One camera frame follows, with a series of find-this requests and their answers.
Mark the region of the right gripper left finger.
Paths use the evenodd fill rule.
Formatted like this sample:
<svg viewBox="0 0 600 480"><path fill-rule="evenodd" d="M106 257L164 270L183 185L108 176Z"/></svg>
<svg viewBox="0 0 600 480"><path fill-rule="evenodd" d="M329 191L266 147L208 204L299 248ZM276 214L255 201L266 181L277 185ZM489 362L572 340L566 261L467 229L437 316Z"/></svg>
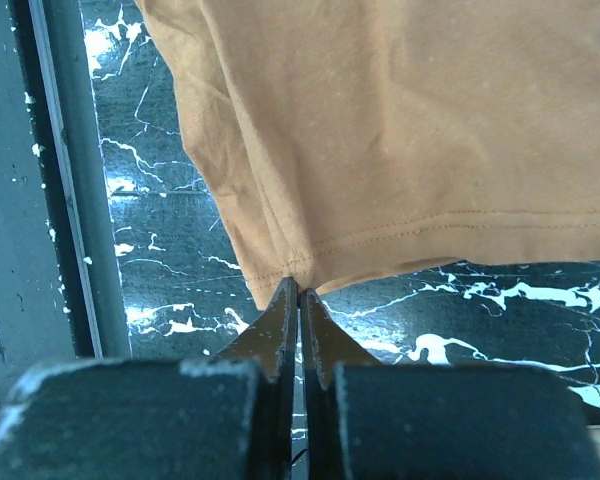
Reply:
<svg viewBox="0 0 600 480"><path fill-rule="evenodd" d="M256 361L264 376L294 388L295 353L298 327L298 285L291 277L278 284L268 306L258 318L211 359Z"/></svg>

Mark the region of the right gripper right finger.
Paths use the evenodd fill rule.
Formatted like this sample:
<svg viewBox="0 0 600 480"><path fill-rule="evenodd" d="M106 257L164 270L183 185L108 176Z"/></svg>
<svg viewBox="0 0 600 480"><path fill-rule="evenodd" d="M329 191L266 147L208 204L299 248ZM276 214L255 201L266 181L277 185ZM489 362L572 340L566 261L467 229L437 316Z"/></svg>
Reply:
<svg viewBox="0 0 600 480"><path fill-rule="evenodd" d="M307 289L301 294L300 313L305 366L315 375L322 390L331 385L337 365L380 364L331 318L315 290Z"/></svg>

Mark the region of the brown boxer underwear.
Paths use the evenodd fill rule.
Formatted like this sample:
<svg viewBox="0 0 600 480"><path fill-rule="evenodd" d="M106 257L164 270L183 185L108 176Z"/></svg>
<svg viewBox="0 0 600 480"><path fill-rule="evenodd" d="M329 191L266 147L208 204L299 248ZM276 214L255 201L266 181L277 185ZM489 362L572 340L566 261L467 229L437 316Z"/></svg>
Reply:
<svg viewBox="0 0 600 480"><path fill-rule="evenodd" d="M600 1L142 1L259 308L600 260Z"/></svg>

